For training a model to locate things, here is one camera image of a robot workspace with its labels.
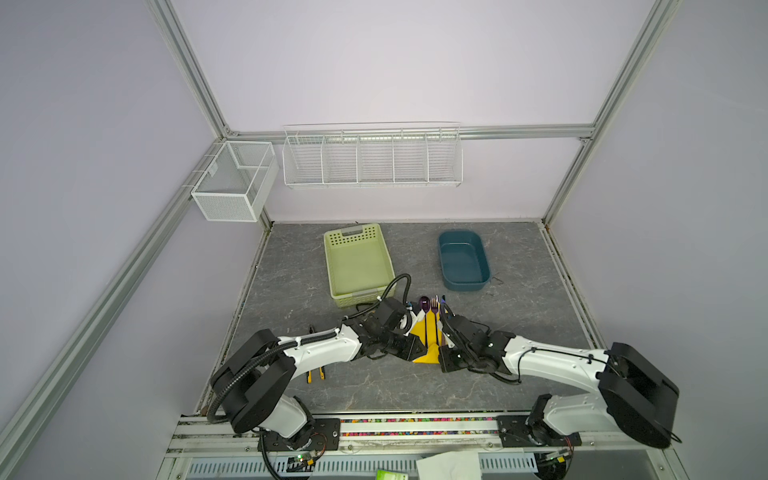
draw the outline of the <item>slotted plastic basket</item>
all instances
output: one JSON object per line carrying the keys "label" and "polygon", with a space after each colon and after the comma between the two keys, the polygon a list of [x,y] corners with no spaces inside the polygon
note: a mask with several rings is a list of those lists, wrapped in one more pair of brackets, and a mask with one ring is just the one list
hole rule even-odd
{"label": "slotted plastic basket", "polygon": [[[339,308],[375,301],[395,278],[378,223],[325,232],[323,243],[331,297]],[[394,294],[393,287],[388,296]]]}

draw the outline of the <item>white wire shelf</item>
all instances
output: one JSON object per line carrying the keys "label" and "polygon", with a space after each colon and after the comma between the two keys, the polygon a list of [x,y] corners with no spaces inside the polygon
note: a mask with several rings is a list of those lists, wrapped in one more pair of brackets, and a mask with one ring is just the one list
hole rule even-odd
{"label": "white wire shelf", "polygon": [[458,125],[369,133],[289,133],[283,174],[291,188],[457,186],[463,178]]}
{"label": "white wire shelf", "polygon": [[279,169],[270,142],[225,141],[192,197],[208,220],[257,222]]}

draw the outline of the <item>black cable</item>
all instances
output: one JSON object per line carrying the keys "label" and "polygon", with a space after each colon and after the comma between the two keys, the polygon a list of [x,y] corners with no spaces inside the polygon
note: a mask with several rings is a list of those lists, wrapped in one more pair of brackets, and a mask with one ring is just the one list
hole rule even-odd
{"label": "black cable", "polygon": [[590,361],[592,361],[592,362],[598,362],[598,363],[602,363],[602,364],[604,364],[604,365],[606,365],[606,366],[609,366],[609,367],[611,368],[611,370],[613,370],[613,371],[614,371],[614,373],[615,373],[616,375],[618,375],[618,376],[622,376],[622,375],[621,375],[621,374],[620,374],[620,373],[619,373],[619,372],[618,372],[618,371],[617,371],[617,370],[614,368],[614,366],[613,366],[613,365],[611,365],[610,363],[608,363],[608,362],[606,362],[606,361],[604,361],[604,360],[596,359],[596,358],[594,358],[594,356],[592,356],[592,355],[589,355],[589,356],[585,356],[585,355],[578,355],[578,354],[576,354],[576,353],[570,353],[570,352],[561,352],[561,351],[559,351],[559,350],[540,349],[540,348],[538,348],[537,346],[535,346],[535,347],[532,347],[532,348],[533,348],[533,349],[536,349],[536,350],[538,350],[538,351],[540,351],[540,352],[562,353],[563,355],[570,355],[570,356],[575,356],[575,357],[578,357],[578,358],[580,358],[580,359],[586,359],[586,360],[590,360]]}
{"label": "black cable", "polygon": [[[302,345],[307,345],[309,343],[315,343],[320,342],[322,340],[328,340],[336,337],[338,333],[335,330],[331,330],[330,332],[326,333],[320,333],[319,335],[315,336],[309,336],[306,338],[301,339]],[[234,387],[241,382],[246,376],[248,376],[252,371],[256,369],[259,365],[263,364],[269,359],[272,359],[275,355],[278,353],[291,349],[293,347],[299,346],[299,343],[296,340],[292,340],[288,343],[283,343],[281,345],[275,346],[266,352],[262,353],[258,357],[249,360],[246,365],[240,369],[240,371],[235,375],[235,377],[232,379],[232,381],[224,387],[224,389],[214,397],[213,400],[210,401],[210,404],[208,406],[208,413],[206,414],[206,418],[209,423],[224,423],[227,421],[226,415],[216,415],[216,411],[219,409],[219,406],[221,405],[221,402],[224,400],[224,398],[227,397],[227,395],[232,392]]]}
{"label": "black cable", "polygon": [[[386,296],[389,294],[389,291],[395,286],[395,283],[397,283],[399,280],[402,280],[402,279],[406,279],[406,289],[403,290],[403,293],[402,293],[402,304],[406,305],[408,303],[408,290],[411,289],[411,276],[408,275],[407,273],[400,273],[398,276],[393,278],[392,281],[389,282],[389,285],[387,285],[386,288],[384,289],[384,293],[381,295],[381,298],[385,299]],[[360,310],[357,313],[353,313],[352,315],[345,315],[344,320],[353,319],[358,316],[365,315],[366,313],[372,310],[375,310],[380,303],[381,302],[377,300],[376,302],[374,302],[374,304],[372,304],[365,310]]]}
{"label": "black cable", "polygon": [[280,476],[275,471],[275,468],[272,466],[272,463],[270,463],[269,457],[266,456],[266,442],[264,441],[264,430],[259,429],[259,450],[261,450],[261,458],[264,460],[264,466],[266,467],[266,470],[272,475],[272,478],[274,480],[285,480],[283,477]]}

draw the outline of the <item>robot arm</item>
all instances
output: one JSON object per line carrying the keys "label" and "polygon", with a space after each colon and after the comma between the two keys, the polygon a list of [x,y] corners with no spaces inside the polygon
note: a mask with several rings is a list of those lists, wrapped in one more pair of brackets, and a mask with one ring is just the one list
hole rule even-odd
{"label": "robot arm", "polygon": [[[236,433],[257,426],[274,431],[299,448],[313,431],[313,418],[298,398],[283,395],[291,379],[334,362],[349,362],[377,352],[411,361],[426,353],[417,336],[399,328],[406,308],[384,299],[363,318],[304,337],[275,337],[261,330],[210,380],[217,397],[208,419],[229,421]],[[583,395],[540,396],[531,415],[515,432],[532,445],[550,445],[574,432],[623,431],[658,448],[670,444],[677,387],[631,347],[611,350],[548,345],[514,333],[487,333],[442,307],[444,333],[452,346],[440,348],[443,372],[469,369],[507,383],[522,375],[578,387]],[[226,413],[216,416],[220,404]]]}

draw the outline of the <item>ventilation grille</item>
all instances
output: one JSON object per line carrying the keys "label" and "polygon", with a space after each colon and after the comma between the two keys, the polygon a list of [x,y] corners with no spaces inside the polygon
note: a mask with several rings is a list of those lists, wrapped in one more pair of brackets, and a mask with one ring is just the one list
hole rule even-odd
{"label": "ventilation grille", "polygon": [[[333,478],[354,475],[370,475],[378,470],[416,475],[416,461],[424,455],[333,455],[317,462],[312,477]],[[532,453],[481,453],[480,470],[483,473],[536,473],[536,461]],[[306,477],[305,472],[286,473],[287,455],[272,458],[277,473],[286,478]],[[187,478],[270,478],[261,457],[256,458],[198,458],[192,463]]]}

